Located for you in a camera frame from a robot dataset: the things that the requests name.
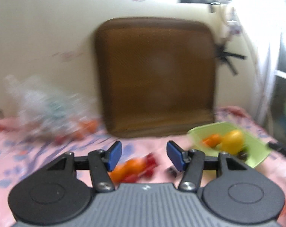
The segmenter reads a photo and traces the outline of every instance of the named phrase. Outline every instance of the gray ribbed surface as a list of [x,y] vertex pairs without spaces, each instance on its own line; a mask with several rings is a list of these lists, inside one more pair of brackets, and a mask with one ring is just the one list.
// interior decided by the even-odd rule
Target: gray ribbed surface
[[[18,222],[14,227],[33,227]],[[193,193],[173,184],[121,184],[117,191],[98,194],[73,220],[56,227],[230,227],[210,214]],[[259,227],[280,226],[272,221]]]

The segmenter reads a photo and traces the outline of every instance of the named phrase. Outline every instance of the green bowl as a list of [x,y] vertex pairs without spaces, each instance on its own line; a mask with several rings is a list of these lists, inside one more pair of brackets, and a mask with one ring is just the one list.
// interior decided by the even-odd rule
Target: green bowl
[[269,149],[264,142],[257,139],[247,131],[235,126],[229,122],[218,122],[204,126],[198,126],[190,131],[188,135],[194,142],[193,148],[203,151],[208,156],[218,156],[219,151],[216,149],[208,148],[203,145],[202,140],[208,136],[219,133],[220,135],[225,135],[226,133],[239,129],[245,135],[245,147],[248,151],[248,159],[245,162],[250,167],[254,168],[270,154],[271,149]]

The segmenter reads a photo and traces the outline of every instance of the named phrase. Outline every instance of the beige wall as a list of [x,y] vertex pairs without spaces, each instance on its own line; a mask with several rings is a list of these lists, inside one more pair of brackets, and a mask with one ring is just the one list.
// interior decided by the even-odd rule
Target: beige wall
[[[89,38],[102,22],[123,16],[199,20],[207,23],[216,37],[221,28],[217,14],[208,13],[205,5],[161,0],[0,0],[0,107],[6,116],[16,113],[16,104],[3,85],[3,78],[9,74],[19,80],[39,74],[69,93],[97,96],[95,58]],[[235,37],[229,50],[249,54],[242,37]],[[253,66],[249,57],[245,62],[233,62],[240,72],[236,77],[227,66],[218,66],[216,103],[247,109]]]

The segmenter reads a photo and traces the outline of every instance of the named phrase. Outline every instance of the plastic bag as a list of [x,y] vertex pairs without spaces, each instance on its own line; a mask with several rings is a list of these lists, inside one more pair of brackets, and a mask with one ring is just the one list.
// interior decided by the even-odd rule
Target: plastic bag
[[20,83],[10,75],[5,81],[18,103],[20,126],[29,138],[62,143],[68,138],[81,140],[96,131],[97,122],[90,112],[90,105],[96,100],[85,100],[79,94],[65,95],[37,76]]

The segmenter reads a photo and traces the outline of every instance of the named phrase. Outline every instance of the brown rectangular board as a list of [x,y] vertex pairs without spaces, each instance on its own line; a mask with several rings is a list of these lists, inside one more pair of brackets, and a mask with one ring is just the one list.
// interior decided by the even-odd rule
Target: brown rectangular board
[[215,43],[203,23],[111,19],[95,32],[94,45],[110,134],[176,135],[214,121]]

